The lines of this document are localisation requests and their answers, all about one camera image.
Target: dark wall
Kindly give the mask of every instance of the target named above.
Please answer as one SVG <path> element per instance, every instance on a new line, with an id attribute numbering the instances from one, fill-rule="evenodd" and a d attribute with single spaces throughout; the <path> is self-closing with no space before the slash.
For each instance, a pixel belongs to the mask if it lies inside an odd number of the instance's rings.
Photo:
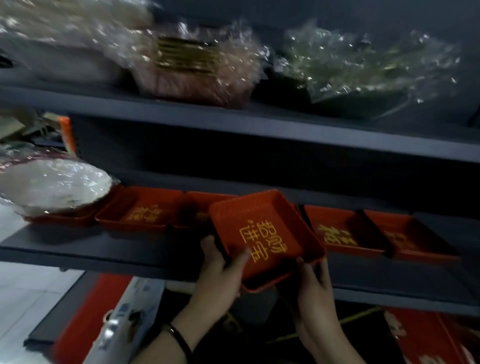
<path id="1" fill-rule="evenodd" d="M 420 30 L 462 46 L 458 94 L 413 105 L 385 122 L 466 125 L 480 103 L 480 1 L 478 0 L 161 0 L 164 9 L 203 22 L 244 17 L 274 46 L 283 29 L 316 17 L 329 30 L 368 33 L 380 43 Z"/>

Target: plastic bag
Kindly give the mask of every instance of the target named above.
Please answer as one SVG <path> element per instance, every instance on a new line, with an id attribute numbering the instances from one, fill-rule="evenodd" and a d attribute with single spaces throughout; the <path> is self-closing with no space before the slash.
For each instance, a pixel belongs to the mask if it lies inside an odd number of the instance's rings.
<path id="1" fill-rule="evenodd" d="M 242 22 L 223 28 L 186 23 L 124 29 L 110 56 L 132 69 L 139 87 L 155 97 L 228 108 L 241 107 L 259 82 L 269 50 Z"/>
<path id="2" fill-rule="evenodd" d="M 118 183 L 64 152 L 0 146 L 0 204 L 24 217 L 77 211 L 107 196 Z"/>
<path id="3" fill-rule="evenodd" d="M 124 27 L 154 22 L 147 0 L 0 0 L 0 49 L 46 80 L 115 84 L 103 50 Z"/>
<path id="4" fill-rule="evenodd" d="M 459 48 L 427 34 L 412 31 L 396 44 L 376 49 L 366 35 L 330 32 L 312 20 L 286 31 L 285 37 L 274 70 L 305 84 L 313 104 L 353 93 L 397 91 L 420 103 L 456 84 Z"/>

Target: wrist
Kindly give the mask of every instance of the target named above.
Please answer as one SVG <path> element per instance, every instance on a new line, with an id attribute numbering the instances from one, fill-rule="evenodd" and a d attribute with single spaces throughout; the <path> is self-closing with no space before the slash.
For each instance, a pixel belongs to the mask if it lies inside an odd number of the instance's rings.
<path id="1" fill-rule="evenodd" d="M 215 322 L 207 320 L 195 306 L 188 304 L 171 322 L 193 351 Z"/>

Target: black wristband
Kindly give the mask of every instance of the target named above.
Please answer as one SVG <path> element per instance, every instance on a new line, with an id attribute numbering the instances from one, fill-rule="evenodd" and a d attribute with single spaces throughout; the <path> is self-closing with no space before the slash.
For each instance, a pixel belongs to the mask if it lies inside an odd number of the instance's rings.
<path id="1" fill-rule="evenodd" d="M 192 350 L 190 349 L 190 346 L 188 346 L 187 342 L 183 338 L 183 336 L 179 333 L 179 331 L 172 326 L 172 324 L 165 324 L 163 326 L 163 329 L 172 334 L 172 336 L 175 338 L 183 352 L 185 353 L 185 356 L 187 357 L 187 363 L 192 363 L 193 359 L 193 354 Z"/>

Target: floor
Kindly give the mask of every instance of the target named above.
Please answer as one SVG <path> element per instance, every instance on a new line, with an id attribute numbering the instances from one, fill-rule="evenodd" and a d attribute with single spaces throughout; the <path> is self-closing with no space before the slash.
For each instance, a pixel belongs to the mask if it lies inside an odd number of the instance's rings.
<path id="1" fill-rule="evenodd" d="M 25 225 L 20 216 L 0 206 L 0 241 Z M 0 364 L 45 362 L 27 353 L 23 341 L 82 273 L 0 262 Z"/>

